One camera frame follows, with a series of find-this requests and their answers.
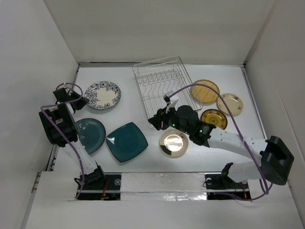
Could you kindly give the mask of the blue floral white plate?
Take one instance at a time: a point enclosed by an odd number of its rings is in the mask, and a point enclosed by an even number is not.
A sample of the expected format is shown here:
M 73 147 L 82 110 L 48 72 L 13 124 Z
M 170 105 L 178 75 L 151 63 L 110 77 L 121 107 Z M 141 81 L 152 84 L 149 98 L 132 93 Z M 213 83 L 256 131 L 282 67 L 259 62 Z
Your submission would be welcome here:
M 115 107 L 122 96 L 118 85 L 109 81 L 92 84 L 84 93 L 87 105 L 95 110 L 108 110 Z

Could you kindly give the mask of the shiny gold cream plate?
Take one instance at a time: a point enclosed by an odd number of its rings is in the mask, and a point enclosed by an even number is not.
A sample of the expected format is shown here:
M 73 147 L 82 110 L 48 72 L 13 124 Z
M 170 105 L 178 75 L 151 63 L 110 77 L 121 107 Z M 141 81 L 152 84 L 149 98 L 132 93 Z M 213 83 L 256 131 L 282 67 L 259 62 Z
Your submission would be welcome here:
M 162 134 L 159 145 L 168 157 L 178 158 L 186 153 L 189 141 L 185 133 L 170 129 Z

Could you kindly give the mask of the teal round plate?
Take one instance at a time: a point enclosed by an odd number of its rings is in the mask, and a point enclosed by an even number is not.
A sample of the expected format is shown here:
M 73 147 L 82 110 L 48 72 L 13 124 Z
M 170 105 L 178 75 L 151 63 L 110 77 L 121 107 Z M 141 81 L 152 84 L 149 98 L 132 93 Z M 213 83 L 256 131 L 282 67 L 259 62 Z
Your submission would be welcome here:
M 104 143 L 106 130 L 104 125 L 97 119 L 84 118 L 76 123 L 79 131 L 79 140 L 86 152 L 91 155 L 95 153 Z

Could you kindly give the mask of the teal square plate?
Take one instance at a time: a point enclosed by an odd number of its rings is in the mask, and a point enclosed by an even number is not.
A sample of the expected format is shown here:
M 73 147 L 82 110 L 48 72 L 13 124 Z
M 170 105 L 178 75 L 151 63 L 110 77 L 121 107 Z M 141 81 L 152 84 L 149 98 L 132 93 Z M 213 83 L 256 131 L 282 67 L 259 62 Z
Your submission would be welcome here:
M 106 143 L 112 155 L 120 163 L 132 160 L 148 147 L 144 134 L 133 122 L 127 123 L 108 134 Z

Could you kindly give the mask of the yellow woven pattern plate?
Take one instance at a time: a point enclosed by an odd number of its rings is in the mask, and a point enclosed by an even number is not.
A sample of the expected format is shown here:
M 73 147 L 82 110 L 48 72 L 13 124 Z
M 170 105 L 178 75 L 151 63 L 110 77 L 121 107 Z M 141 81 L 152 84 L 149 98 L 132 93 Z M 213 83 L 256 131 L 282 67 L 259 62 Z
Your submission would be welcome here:
M 194 84 L 205 84 L 214 90 L 216 90 L 218 93 L 220 93 L 220 89 L 214 82 L 206 79 L 197 80 L 194 82 Z M 192 86 L 190 89 L 191 95 L 194 98 L 194 100 L 204 103 L 204 104 L 210 104 L 215 102 L 218 99 L 218 94 L 216 94 L 213 90 L 210 88 L 204 87 L 204 86 Z

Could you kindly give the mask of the dark gold ornate plate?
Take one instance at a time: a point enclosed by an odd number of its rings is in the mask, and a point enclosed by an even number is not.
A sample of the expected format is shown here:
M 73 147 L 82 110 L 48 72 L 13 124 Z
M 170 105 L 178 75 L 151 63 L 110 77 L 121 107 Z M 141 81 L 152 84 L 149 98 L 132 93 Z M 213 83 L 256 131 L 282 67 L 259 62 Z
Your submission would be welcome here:
M 201 114 L 201 121 L 225 130 L 228 125 L 227 117 L 217 109 L 208 109 Z

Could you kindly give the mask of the cream floral small plate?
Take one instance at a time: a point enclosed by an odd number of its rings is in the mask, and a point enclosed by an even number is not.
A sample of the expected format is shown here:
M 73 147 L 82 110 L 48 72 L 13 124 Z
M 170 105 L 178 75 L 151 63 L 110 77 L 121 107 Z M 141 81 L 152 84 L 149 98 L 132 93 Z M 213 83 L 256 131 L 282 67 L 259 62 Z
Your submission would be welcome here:
M 237 115 L 241 114 L 241 112 L 243 111 L 243 108 L 244 108 L 244 104 L 243 104 L 242 99 L 239 96 L 237 96 L 235 94 L 231 94 L 231 93 L 225 93 L 225 94 L 222 94 L 221 97 L 226 102 L 226 104 L 229 107 L 233 116 L 237 116 Z M 229 115 L 229 112 L 220 97 L 218 97 L 218 99 L 217 99 L 217 105 L 218 105 L 218 108 L 224 114 Z

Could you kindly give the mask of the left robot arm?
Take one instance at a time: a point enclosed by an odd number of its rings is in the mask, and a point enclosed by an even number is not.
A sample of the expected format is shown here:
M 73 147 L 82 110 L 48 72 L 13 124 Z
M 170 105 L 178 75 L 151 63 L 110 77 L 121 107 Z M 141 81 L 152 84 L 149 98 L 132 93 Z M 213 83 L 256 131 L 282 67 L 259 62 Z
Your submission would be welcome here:
M 54 105 L 41 107 L 39 117 L 47 139 L 57 145 L 79 166 L 81 174 L 75 178 L 80 189 L 103 189 L 107 178 L 102 168 L 91 157 L 105 141 L 104 125 L 92 118 L 75 121 L 73 114 L 88 102 L 82 93 L 64 87 L 63 84 L 53 91 Z

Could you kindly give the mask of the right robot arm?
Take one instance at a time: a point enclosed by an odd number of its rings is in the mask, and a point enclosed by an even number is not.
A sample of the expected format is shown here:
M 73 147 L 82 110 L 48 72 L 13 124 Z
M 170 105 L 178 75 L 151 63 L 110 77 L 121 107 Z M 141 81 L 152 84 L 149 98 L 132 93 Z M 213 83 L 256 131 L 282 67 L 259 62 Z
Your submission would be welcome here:
M 287 183 L 294 156 L 279 137 L 241 138 L 238 134 L 201 121 L 196 111 L 188 105 L 178 109 L 159 109 L 148 122 L 157 130 L 172 127 L 188 134 L 189 139 L 199 146 L 223 149 L 250 158 L 250 162 L 229 162 L 225 165 L 220 175 L 224 187 L 260 178 L 280 186 Z

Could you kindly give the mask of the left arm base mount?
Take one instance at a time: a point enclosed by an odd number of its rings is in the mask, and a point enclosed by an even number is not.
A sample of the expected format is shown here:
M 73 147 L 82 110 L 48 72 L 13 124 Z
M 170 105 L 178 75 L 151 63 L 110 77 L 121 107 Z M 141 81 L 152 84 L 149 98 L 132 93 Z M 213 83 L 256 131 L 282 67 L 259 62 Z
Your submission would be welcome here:
M 78 185 L 76 193 L 77 200 L 120 200 L 121 199 L 121 178 L 119 173 L 110 173 L 105 175 L 106 180 L 102 183 L 92 185 L 85 184 L 81 189 L 80 179 L 74 179 Z

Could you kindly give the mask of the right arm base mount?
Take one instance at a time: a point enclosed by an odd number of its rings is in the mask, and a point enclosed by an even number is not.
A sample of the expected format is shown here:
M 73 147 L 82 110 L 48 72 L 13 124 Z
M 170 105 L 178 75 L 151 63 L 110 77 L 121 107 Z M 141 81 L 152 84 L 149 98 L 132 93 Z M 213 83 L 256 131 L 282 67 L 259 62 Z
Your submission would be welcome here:
M 205 174 L 203 187 L 207 190 L 208 200 L 251 199 L 247 182 L 236 183 L 227 176 L 232 165 L 233 163 L 226 164 L 221 173 Z

